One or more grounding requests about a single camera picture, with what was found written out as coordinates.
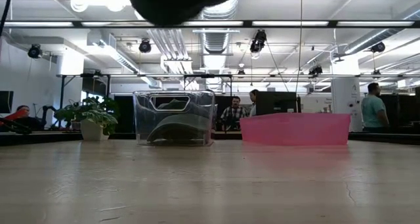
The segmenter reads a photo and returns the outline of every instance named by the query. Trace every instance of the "person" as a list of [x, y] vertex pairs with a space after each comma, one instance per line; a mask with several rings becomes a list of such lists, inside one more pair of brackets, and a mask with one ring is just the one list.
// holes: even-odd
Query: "person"
[[251, 108], [251, 112], [249, 113], [249, 116], [256, 116], [257, 115], [257, 93], [259, 91], [254, 89], [251, 92], [249, 92], [249, 98], [251, 99], [252, 102], [252, 108]]
[[23, 110], [25, 114], [21, 116], [20, 118], [15, 119], [14, 122], [19, 123], [21, 125], [24, 125], [28, 127], [31, 130], [43, 130], [44, 127], [42, 123], [37, 118], [30, 117], [30, 109], [29, 106], [22, 105], [18, 106], [16, 111]]
[[224, 109], [220, 117], [226, 125], [226, 130], [239, 130], [240, 118], [248, 117], [248, 112], [240, 106], [241, 99], [238, 96], [232, 97], [232, 105]]
[[369, 94], [362, 100], [362, 115], [364, 131], [371, 133], [383, 133], [389, 127], [387, 109], [378, 96], [381, 88], [378, 83], [371, 83], [367, 86]]

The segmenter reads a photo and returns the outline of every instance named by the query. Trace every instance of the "ceiling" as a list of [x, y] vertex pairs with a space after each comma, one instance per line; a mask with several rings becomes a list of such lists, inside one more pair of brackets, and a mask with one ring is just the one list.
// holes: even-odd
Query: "ceiling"
[[[302, 0], [303, 20], [396, 20], [398, 15], [420, 0]], [[238, 20], [299, 20], [301, 18], [301, 0], [239, 0], [235, 19]], [[131, 6], [122, 11], [112, 12], [104, 6], [90, 6], [84, 12], [74, 12], [70, 0], [12, 0], [9, 19], [12, 20], [138, 20]], [[189, 56], [192, 58], [193, 70], [203, 68], [200, 37], [192, 33], [193, 29], [182, 29]], [[161, 53], [152, 42], [152, 52], [140, 54], [138, 44], [142, 38], [148, 36], [146, 29], [103, 29], [102, 35], [112, 34], [117, 39], [117, 47], [124, 52], [138, 67], [146, 73], [158, 74]], [[242, 28], [239, 33], [231, 34], [230, 56], [226, 59], [224, 72], [238, 71], [238, 64], [245, 64], [246, 74], [277, 73], [276, 66], [281, 73], [296, 74], [299, 66], [304, 72], [312, 66], [305, 65], [320, 51], [332, 50], [334, 46], [346, 45], [372, 31], [370, 29], [266, 29], [268, 47], [262, 50], [258, 59], [251, 60], [249, 53], [250, 40], [256, 29]], [[63, 37], [89, 52], [85, 36], [89, 30], [13, 30], [15, 39], [25, 37]], [[398, 62], [419, 53], [420, 41], [418, 30], [404, 30], [386, 40], [386, 51], [377, 54], [372, 60], [371, 52], [357, 54], [360, 71], [372, 72], [373, 67], [381, 67]], [[86, 68], [115, 69], [119, 65], [106, 56], [97, 56], [94, 62], [85, 64]], [[387, 74], [399, 74], [407, 70], [419, 69], [419, 61], [395, 67]], [[392, 82], [395, 79], [383, 80]]]

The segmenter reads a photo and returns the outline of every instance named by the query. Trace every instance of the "red object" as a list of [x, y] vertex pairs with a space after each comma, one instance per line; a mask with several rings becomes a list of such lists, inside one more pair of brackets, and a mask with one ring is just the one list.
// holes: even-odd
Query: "red object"
[[25, 116], [25, 115], [26, 115], [26, 111], [21, 109], [21, 110], [15, 112], [13, 114], [10, 114], [10, 115], [6, 116], [5, 119], [13, 121], [13, 120], [21, 118], [22, 116]]
[[347, 145], [350, 115], [277, 113], [240, 120], [242, 140], [265, 145]]

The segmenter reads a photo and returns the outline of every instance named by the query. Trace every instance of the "table surface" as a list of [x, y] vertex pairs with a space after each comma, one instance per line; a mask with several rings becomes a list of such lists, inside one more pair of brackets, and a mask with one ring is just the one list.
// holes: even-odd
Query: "table surface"
[[2, 223], [418, 223], [420, 147], [0, 147]]

